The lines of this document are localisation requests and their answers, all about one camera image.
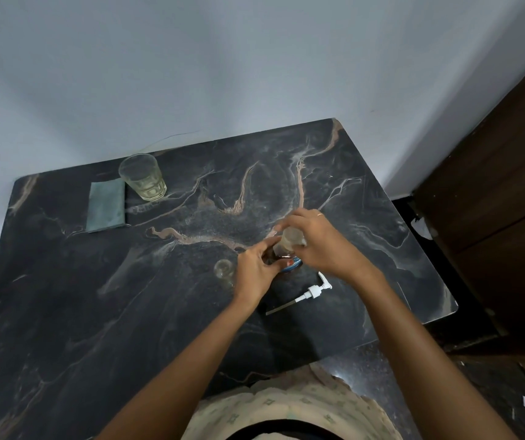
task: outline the dark floor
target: dark floor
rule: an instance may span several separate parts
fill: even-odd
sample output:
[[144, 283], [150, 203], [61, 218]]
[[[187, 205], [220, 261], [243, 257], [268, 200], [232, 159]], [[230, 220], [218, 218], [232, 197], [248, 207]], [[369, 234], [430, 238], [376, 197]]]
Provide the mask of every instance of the dark floor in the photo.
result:
[[[393, 203], [409, 225], [415, 217], [409, 200], [399, 199]], [[436, 243], [413, 233], [459, 305], [458, 311], [453, 315], [427, 325], [436, 341], [451, 353], [456, 348], [496, 337], [498, 334], [483, 308]], [[421, 439], [378, 341], [325, 358], [319, 363], [332, 375], [342, 378], [357, 394], [376, 400], [389, 414], [405, 440]], [[505, 360], [457, 362], [457, 366], [514, 429], [517, 436], [525, 440], [523, 369], [516, 362]]]

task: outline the table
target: table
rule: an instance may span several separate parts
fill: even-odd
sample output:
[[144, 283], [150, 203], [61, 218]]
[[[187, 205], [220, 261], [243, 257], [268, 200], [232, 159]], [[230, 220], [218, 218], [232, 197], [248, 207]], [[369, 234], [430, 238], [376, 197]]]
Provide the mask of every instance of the table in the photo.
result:
[[[386, 275], [423, 323], [457, 309], [395, 207], [335, 119], [154, 153], [168, 185], [129, 226], [84, 232], [91, 182], [120, 160], [17, 180], [0, 240], [0, 439], [88, 439], [231, 300], [218, 259], [318, 208]], [[369, 343], [345, 283], [266, 317], [312, 284], [303, 266], [273, 282], [207, 394]]]

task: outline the person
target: person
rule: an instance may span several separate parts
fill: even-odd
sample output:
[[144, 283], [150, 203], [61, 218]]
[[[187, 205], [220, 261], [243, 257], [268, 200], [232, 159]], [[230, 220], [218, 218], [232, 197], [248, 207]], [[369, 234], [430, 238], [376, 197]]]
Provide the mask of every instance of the person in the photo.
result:
[[[275, 230], [289, 226], [305, 235], [307, 245], [295, 247], [303, 263], [341, 278], [358, 293], [424, 439], [516, 438], [398, 298], [383, 273], [322, 213], [299, 208]], [[97, 440], [225, 439], [237, 434], [238, 427], [243, 427], [241, 438], [253, 438], [244, 427], [261, 425], [262, 420], [302, 424], [267, 428], [263, 431], [267, 434], [256, 438], [285, 438], [285, 432], [290, 438], [291, 431], [295, 438], [401, 438], [375, 402], [358, 397], [317, 369], [259, 381], [253, 386], [259, 386], [258, 392], [243, 388], [198, 407], [237, 330], [273, 278], [292, 262], [281, 259], [266, 265], [261, 259], [279, 239], [269, 237], [238, 255], [234, 296], [228, 307], [116, 414]], [[273, 380], [277, 386], [265, 385]], [[307, 432], [310, 425], [317, 430]]]

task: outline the forearm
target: forearm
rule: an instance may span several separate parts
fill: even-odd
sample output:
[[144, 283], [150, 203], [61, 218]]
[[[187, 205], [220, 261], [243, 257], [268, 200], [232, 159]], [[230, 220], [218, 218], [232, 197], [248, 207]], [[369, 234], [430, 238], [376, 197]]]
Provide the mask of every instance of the forearm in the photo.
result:
[[425, 439], [515, 439], [376, 267], [351, 283]]
[[251, 309], [230, 304], [122, 408], [97, 440], [181, 438], [236, 332], [250, 314]]

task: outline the person's right arm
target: person's right arm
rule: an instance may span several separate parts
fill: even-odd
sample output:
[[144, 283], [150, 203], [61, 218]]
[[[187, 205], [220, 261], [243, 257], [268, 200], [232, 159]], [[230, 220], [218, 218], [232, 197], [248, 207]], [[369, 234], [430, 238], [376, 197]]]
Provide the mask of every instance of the person's right arm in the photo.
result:
[[295, 253], [305, 264], [348, 282], [357, 291], [381, 350], [422, 437], [426, 440], [516, 439], [391, 289], [383, 273], [317, 210], [299, 208], [276, 227], [303, 231]]

